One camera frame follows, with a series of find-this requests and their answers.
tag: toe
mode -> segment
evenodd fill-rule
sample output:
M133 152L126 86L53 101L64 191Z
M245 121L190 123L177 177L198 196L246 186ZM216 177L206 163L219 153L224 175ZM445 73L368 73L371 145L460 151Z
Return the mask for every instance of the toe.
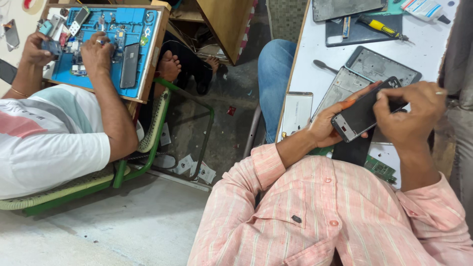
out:
M170 50L167 50L164 55L163 55L163 58L161 60L163 61L169 61L171 60L173 57L173 53L170 51Z

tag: screwdriver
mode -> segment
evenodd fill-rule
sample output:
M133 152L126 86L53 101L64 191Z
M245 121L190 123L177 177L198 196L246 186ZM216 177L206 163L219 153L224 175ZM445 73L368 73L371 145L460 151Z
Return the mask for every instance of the screwdriver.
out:
M384 32L386 33L387 35L393 37L393 38L398 38L399 40L401 41L406 41L406 42L410 42L412 44L415 45L415 43L413 43L412 41L409 40L409 38L406 36L406 35L403 35L403 34L400 34L399 32L393 30L393 29L390 29L388 28L386 25L384 25L383 23L375 20L375 19L372 19L372 18L369 18L365 15L361 15L358 20L359 22L362 22L362 23L365 23L366 25L372 27L373 29L377 29L381 32Z

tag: blue jeans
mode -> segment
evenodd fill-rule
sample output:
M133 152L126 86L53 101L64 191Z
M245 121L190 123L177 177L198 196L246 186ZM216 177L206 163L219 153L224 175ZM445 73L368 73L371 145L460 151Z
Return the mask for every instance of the blue jeans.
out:
M276 139L296 46L290 41L272 40L264 46L258 59L260 107L266 125L267 143L274 143Z

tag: blue silicone repair mat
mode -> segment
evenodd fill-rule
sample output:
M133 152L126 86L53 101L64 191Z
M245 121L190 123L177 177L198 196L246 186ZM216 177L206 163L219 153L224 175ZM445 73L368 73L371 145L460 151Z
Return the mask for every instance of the blue silicone repair mat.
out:
M81 8L70 9L66 22L68 27L71 26L80 9ZM136 98L138 96L141 80L143 79L146 58L150 53L152 36L156 24L159 21L159 13L156 10L134 8L90 8L89 10L90 15L87 17L87 20L82 24L76 36L69 38L66 47L70 48L71 46L74 47L77 45L80 47L81 42L90 39L92 34L97 31L102 31L102 26L99 24L100 18L105 20L104 31L107 33L112 44L115 44L115 37L118 36L120 32L124 31L124 45L140 43L136 82L133 87L120 88L123 59L119 62L112 63L110 77L118 94ZM93 89L88 76L75 76L72 74L72 57L72 53L68 53L67 51L62 53L54 66L52 80Z

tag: hand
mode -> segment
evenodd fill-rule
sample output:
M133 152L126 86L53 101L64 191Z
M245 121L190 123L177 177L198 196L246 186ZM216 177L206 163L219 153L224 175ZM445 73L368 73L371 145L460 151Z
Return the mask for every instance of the hand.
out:
M105 36L105 32L94 33L80 48L82 61L86 67L90 78L96 75L110 75L111 55L114 46L110 44L110 39Z
M352 106L357 99L361 96L367 94L372 89L376 88L382 83L382 81L377 81L373 84L366 86L364 89L359 90L350 97L346 98L343 102L338 102L320 112L309 126L309 132L312 134L314 140L316 141L316 146L318 148L328 147L342 141L342 137L338 132L333 128L331 119L334 115L338 114L342 110ZM361 137L367 138L368 133L364 132L361 134Z
M41 41L43 40L49 41L50 38L41 32L35 32L28 36L21 61L40 67L44 67L51 62L54 55L50 51L41 50Z
M373 106L379 129L398 152L423 149L432 128L445 112L446 94L447 91L436 83L425 81L397 89L382 89ZM411 103L411 111L391 114L388 97Z

